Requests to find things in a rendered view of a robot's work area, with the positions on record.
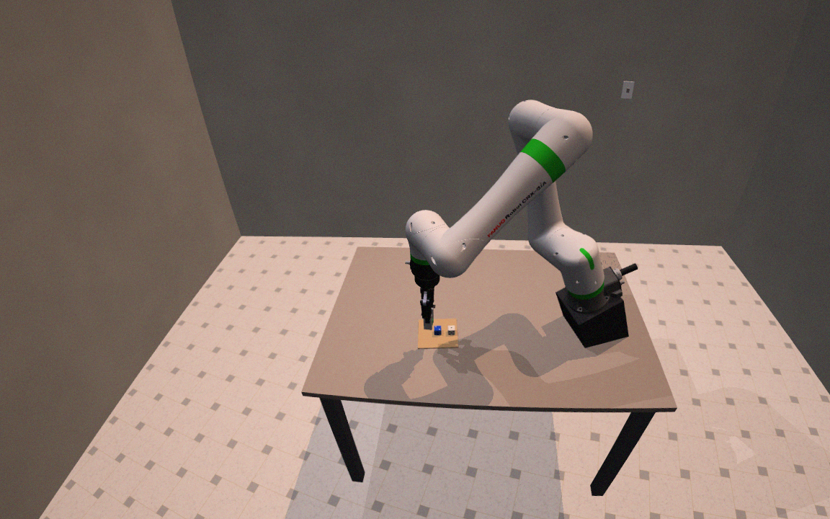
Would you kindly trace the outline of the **orange mat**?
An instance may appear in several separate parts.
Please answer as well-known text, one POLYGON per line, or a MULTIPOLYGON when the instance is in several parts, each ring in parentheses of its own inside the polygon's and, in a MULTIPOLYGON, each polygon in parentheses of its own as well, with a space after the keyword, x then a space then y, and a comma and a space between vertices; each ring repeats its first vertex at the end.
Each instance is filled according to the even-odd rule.
POLYGON ((457 319, 434 319, 432 329, 424 329, 419 319, 418 349, 458 348, 457 319), (455 335, 448 335, 448 325, 455 325, 455 335), (441 335, 434 335, 434 326, 442 326, 441 335))

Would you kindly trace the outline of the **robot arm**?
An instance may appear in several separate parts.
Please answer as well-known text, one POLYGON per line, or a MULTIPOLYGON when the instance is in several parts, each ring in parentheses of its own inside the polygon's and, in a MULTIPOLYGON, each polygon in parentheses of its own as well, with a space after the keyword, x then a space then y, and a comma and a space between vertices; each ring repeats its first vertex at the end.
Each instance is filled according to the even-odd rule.
POLYGON ((596 241, 563 222, 555 181, 589 150, 590 122, 578 112, 526 99, 512 109, 508 123, 516 159, 451 228, 434 211, 413 214, 406 222, 411 249, 406 264, 424 280, 463 275, 488 241, 527 205, 528 244, 562 272, 569 308, 594 314, 610 298, 623 296, 625 281, 620 279, 637 265, 603 272, 596 241))

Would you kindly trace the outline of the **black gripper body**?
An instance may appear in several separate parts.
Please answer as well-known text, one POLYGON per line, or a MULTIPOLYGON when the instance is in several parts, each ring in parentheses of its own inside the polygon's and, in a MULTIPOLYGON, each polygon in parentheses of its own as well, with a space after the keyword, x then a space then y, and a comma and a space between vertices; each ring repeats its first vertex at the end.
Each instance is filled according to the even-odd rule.
POLYGON ((422 288, 422 295, 424 295, 424 291, 427 292, 427 298, 431 296, 431 288, 438 285, 438 283, 440 282, 440 275, 434 279, 429 280, 419 279, 416 276, 414 276, 414 278, 415 283, 417 283, 417 285, 422 288))

